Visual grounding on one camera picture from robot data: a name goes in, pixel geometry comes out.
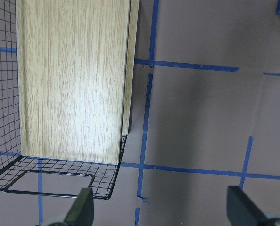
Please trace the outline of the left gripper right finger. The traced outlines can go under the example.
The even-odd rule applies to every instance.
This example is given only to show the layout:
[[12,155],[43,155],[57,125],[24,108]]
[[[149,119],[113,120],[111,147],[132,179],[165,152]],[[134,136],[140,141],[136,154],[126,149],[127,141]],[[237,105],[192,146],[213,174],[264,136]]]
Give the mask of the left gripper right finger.
[[280,217],[266,216],[238,186],[228,186],[226,215],[232,226],[280,226]]

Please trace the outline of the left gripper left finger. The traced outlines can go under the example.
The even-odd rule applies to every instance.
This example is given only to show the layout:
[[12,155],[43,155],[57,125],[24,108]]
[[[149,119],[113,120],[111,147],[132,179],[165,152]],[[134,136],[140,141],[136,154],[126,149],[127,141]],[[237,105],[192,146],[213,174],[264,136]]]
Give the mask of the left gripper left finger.
[[94,198],[91,187],[83,188],[64,217],[45,223],[46,226],[91,226],[94,221]]

